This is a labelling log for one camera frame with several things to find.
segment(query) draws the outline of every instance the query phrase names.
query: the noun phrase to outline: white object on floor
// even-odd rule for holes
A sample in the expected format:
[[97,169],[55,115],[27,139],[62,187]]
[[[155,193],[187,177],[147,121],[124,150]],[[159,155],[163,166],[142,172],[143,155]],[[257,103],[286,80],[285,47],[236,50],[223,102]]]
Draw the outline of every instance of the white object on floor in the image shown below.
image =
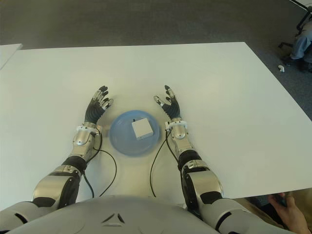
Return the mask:
[[22,44],[0,45],[0,70],[8,62],[15,51],[22,48]]
[[153,130],[147,118],[132,122],[132,127],[137,140],[142,140],[153,135]]
[[279,69],[280,72],[285,72],[285,68],[282,65],[279,65],[278,69]]
[[[18,50],[0,73],[0,210],[30,200],[36,184],[67,158],[76,127],[102,85],[114,99],[98,122],[102,148],[118,165],[106,195],[152,195],[149,172],[160,144],[144,156],[128,157],[113,149],[108,131],[122,113],[142,110],[158,121],[162,142],[169,118],[153,96],[164,100],[165,84],[225,197],[312,187],[312,122],[243,42]],[[115,173],[105,153],[87,170],[96,194]],[[152,179],[157,197],[184,203],[166,144]],[[78,201],[89,198],[82,180]]]

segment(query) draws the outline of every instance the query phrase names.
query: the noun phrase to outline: chair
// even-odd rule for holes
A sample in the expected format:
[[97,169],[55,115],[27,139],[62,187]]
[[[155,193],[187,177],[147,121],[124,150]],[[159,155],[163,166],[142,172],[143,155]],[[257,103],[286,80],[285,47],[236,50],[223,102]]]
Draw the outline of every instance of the chair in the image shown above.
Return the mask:
[[[307,19],[307,17],[309,17],[309,15],[312,13],[312,6],[309,6],[307,9],[307,13],[305,14],[305,16],[302,18],[302,20],[299,22],[299,24],[297,25],[297,30],[298,33],[296,34],[296,37],[299,36],[302,32],[302,28],[303,28],[303,23],[304,21]],[[287,42],[282,42],[280,43],[280,45],[278,46],[279,48],[282,48],[284,45],[289,46],[289,47],[293,47],[293,44],[287,43]]]

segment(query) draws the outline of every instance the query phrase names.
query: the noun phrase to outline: person's leg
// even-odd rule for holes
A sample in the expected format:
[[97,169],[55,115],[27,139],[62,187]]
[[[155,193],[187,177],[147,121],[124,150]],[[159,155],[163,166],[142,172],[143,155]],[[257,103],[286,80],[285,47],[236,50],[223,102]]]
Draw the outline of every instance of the person's leg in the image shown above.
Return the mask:
[[296,206],[306,218],[308,228],[312,230],[312,188],[286,193],[294,197]]
[[311,45],[312,41],[312,30],[305,30],[297,38],[293,45],[291,59],[301,59],[305,55],[305,51]]

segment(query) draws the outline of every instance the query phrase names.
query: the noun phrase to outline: floor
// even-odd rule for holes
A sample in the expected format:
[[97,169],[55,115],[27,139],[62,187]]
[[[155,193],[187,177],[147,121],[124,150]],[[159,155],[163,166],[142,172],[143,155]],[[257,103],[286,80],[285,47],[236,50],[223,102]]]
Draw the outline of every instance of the floor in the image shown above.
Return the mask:
[[312,74],[279,72],[305,14],[288,0],[2,0],[1,44],[24,49],[245,41],[312,119]]

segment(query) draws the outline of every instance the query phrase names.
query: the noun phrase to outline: white box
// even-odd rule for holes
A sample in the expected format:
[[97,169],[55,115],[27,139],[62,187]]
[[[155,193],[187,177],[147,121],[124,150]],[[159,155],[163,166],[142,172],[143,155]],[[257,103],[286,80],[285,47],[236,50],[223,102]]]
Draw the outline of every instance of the white box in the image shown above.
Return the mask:
[[132,127],[137,140],[141,140],[154,134],[147,118],[132,122]]

